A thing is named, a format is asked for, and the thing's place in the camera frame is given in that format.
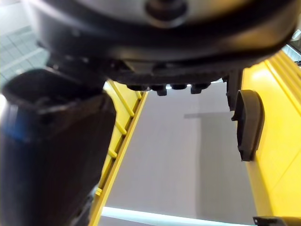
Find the white tiled wall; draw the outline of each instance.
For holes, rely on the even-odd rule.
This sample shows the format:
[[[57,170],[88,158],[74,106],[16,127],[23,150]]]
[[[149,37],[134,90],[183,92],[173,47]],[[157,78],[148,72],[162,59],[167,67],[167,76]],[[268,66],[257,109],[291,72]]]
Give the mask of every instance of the white tiled wall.
[[[23,71],[43,67],[48,53],[40,49],[29,26],[0,36],[1,86]]]
[[[286,45],[282,49],[293,61],[300,61],[301,55],[297,53],[292,47]]]
[[[22,3],[0,7],[0,86],[18,73],[43,67],[48,53],[38,48]]]

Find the black bracket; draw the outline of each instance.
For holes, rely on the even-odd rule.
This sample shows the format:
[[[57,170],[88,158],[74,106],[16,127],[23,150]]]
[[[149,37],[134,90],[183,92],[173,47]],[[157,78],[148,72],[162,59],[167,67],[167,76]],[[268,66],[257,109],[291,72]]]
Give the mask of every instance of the black bracket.
[[[264,109],[259,95],[239,90],[232,121],[238,121],[237,141],[242,161],[252,161],[258,149],[264,123]]]
[[[257,226],[300,226],[301,218],[254,217]]]
[[[223,81],[227,82],[227,99],[230,111],[235,110],[235,102],[237,92],[241,89],[241,82],[243,77],[242,70],[234,70],[228,73],[227,76],[223,77]]]

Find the gray floor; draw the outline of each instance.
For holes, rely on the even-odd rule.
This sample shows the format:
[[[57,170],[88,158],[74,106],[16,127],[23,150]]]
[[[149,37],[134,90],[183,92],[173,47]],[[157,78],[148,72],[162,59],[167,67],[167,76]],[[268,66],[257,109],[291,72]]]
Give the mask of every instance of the gray floor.
[[[212,84],[201,95],[169,91],[149,94],[107,206],[252,224],[256,212],[226,85]]]

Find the black plastic cover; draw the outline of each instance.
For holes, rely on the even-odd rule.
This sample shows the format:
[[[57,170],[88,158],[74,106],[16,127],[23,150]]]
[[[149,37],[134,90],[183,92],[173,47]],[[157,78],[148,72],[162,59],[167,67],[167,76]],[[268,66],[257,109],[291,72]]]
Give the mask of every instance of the black plastic cover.
[[[0,125],[0,224],[65,226],[98,183],[111,98],[46,70],[11,80]]]
[[[300,226],[301,218],[293,217],[254,217],[257,226]]]
[[[232,121],[238,121],[237,141],[241,160],[253,160],[264,123],[263,105],[255,91],[238,91]]]
[[[235,103],[237,92],[241,89],[241,82],[243,78],[242,70],[230,71],[227,76],[223,77],[223,81],[227,82],[227,100],[230,111],[235,110]]]
[[[253,0],[218,17],[160,29],[114,19],[75,0],[24,2],[40,45],[51,53],[98,59],[103,77],[148,87],[210,83],[261,62],[291,39],[300,5]]]

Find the yellow metal rail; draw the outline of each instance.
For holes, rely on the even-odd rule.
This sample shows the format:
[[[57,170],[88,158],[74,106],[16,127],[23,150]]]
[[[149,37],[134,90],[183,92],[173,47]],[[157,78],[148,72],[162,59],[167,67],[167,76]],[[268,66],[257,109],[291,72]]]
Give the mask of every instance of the yellow metal rail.
[[[101,179],[95,193],[89,226],[97,226],[114,180],[133,135],[147,93],[134,92],[125,85],[108,81],[104,88],[113,99],[117,118]]]
[[[261,97],[265,121],[247,163],[259,216],[301,217],[301,70],[284,52],[245,69],[242,89]]]

